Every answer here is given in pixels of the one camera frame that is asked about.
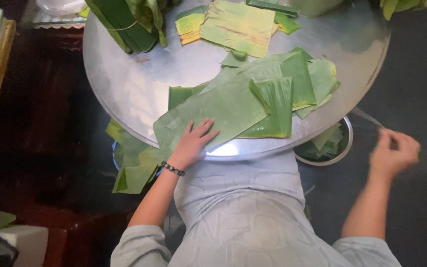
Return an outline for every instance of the person's left hand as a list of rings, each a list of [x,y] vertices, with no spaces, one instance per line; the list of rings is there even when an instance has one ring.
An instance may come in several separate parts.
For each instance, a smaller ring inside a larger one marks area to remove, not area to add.
[[[179,170],[184,170],[191,164],[202,158],[200,154],[206,144],[208,144],[220,130],[214,130],[205,134],[214,124],[214,119],[206,118],[203,122],[192,130],[193,121],[189,123],[174,152],[168,159],[168,164]]]

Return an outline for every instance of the dark floor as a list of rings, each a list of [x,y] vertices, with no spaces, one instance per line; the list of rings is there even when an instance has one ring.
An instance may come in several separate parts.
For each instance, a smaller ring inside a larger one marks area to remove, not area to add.
[[[427,266],[427,10],[393,15],[392,37],[383,68],[359,107],[383,125],[415,137],[421,143],[420,163],[397,179],[391,192],[387,241],[404,267]],[[88,87],[82,79],[81,87]],[[73,131],[88,148],[89,164],[77,181],[86,211],[115,212],[136,206],[139,197],[111,194],[116,169],[112,140],[103,131],[110,117],[90,90],[72,97]],[[368,155],[376,131],[363,119],[350,116],[355,138],[351,152],[329,167],[300,164],[301,176],[317,179],[308,195],[312,225],[328,243],[340,229],[365,184]]]

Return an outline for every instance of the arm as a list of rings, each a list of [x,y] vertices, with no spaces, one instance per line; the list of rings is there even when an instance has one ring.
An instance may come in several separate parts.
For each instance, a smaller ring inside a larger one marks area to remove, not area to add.
[[[192,130],[193,122],[190,122],[174,152],[167,160],[168,164],[179,170],[184,170],[198,161],[201,158],[199,155],[204,146],[220,132],[215,130],[205,134],[213,124],[214,119],[206,118]],[[178,180],[178,175],[164,169],[134,212],[128,227],[134,225],[161,226]]]
[[[398,150],[390,149],[395,140]],[[367,184],[342,228],[342,238],[373,237],[385,240],[386,212],[391,182],[396,174],[418,162],[419,143],[392,130],[380,130],[380,139],[370,157]]]

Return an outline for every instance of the plastic bag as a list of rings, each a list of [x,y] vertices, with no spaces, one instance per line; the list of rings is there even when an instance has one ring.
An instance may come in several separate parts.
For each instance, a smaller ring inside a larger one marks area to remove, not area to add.
[[[36,3],[51,16],[77,14],[87,7],[85,0],[36,0]]]

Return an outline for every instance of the light blue shirt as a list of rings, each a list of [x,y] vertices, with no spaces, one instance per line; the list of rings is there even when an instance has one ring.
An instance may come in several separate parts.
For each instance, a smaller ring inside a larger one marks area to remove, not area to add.
[[[258,161],[199,162],[181,177],[174,199],[187,228],[174,255],[160,227],[132,226],[112,267],[400,267],[381,239],[330,246],[315,235],[292,150]]]

